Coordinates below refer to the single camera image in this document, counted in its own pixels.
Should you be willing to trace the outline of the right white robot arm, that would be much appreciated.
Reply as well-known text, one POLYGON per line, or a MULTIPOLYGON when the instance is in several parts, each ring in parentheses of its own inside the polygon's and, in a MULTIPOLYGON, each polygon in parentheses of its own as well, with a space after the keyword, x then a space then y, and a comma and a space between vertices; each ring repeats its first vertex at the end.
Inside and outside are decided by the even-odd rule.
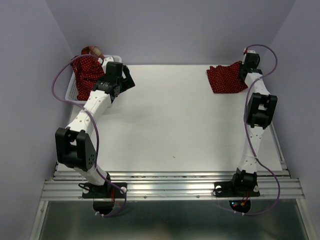
POLYGON ((245 142, 240 163, 230 182, 235 195, 260 195, 257 175, 257 155, 265 130, 272 122, 278 98, 272 95, 263 81, 258 69, 260 56, 253 50, 245 50, 240 63, 239 77, 247 86, 243 114, 245 142))

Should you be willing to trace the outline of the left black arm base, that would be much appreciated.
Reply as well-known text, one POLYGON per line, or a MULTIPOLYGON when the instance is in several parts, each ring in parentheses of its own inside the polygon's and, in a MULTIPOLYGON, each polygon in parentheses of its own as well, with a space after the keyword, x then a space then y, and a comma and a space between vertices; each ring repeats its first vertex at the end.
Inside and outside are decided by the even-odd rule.
POLYGON ((116 187, 105 183, 104 185, 93 185, 91 183, 79 183, 82 189, 83 199, 124 199, 124 194, 116 187))

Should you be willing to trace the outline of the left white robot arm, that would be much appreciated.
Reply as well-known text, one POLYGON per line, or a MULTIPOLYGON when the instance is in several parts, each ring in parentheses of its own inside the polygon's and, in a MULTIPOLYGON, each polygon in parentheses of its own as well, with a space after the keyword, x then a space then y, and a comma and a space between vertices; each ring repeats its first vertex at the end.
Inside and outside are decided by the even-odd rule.
POLYGON ((78 115, 65 128, 60 127, 55 132, 57 161, 87 180, 81 185, 86 194, 106 197, 111 193, 111 177, 97 163, 99 148, 93 145, 91 134, 98 130, 99 118, 115 98, 134 86, 126 65, 107 62, 104 75, 93 86, 78 115))

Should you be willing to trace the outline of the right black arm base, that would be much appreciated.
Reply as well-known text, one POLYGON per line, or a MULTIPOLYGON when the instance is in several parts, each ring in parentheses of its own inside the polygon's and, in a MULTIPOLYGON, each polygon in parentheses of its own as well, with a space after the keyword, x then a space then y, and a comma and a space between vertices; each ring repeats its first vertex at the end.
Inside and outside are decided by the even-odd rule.
POLYGON ((217 198, 242 198, 259 197, 260 192, 255 192, 246 186, 234 185, 231 181, 219 181, 214 183, 212 194, 217 198))

